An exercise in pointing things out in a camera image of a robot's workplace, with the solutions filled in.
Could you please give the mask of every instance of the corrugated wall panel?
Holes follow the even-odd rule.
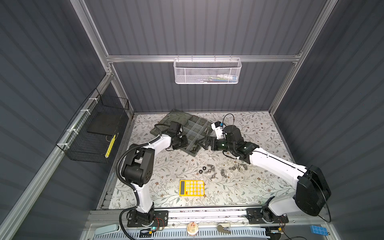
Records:
[[[0,36],[2,222],[105,71],[69,0],[0,1]],[[109,167],[64,159],[14,239],[78,238]]]
[[[325,0],[86,0],[110,55],[292,55]]]
[[[322,169],[344,239],[382,236],[383,52],[384,1],[339,1],[275,114],[296,162]]]
[[[291,63],[243,63],[238,84],[176,84],[172,63],[114,63],[136,112],[268,110]]]

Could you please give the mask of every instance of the floral tablecloth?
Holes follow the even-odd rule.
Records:
[[[227,113],[194,114],[210,122],[222,121]],[[291,161],[287,149],[268,112],[233,113],[235,125],[240,129],[244,140],[258,144],[263,149],[278,157]],[[141,144],[154,138],[149,132],[165,114],[139,114],[129,145]],[[232,116],[225,119],[227,125],[232,124]],[[212,173],[199,174],[199,170],[208,164],[215,166],[216,177],[211,180]],[[271,196],[281,196],[293,191],[281,178],[267,170],[247,164],[247,170],[231,170],[238,160],[223,156],[221,151],[200,149],[196,157],[181,150],[167,152],[163,150],[155,157],[153,175],[149,189],[155,207],[181,207],[205,205],[243,205],[263,204]],[[181,197],[178,194],[180,180],[204,180],[205,195],[203,197]],[[110,209],[124,209],[135,204],[132,190],[116,183]]]

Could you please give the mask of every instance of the blue building block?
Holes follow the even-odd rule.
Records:
[[[318,226],[311,225],[311,232],[315,234],[328,236],[328,231],[325,227],[318,227]]]

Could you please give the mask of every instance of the black wire basket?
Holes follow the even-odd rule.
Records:
[[[125,128],[129,122],[128,99],[99,94],[72,128],[70,123],[56,145],[75,161],[108,163],[115,159]],[[59,142],[69,131],[68,139]]]

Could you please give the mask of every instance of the yellow calculator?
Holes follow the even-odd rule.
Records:
[[[204,181],[202,180],[181,180],[180,196],[201,197],[204,196]]]

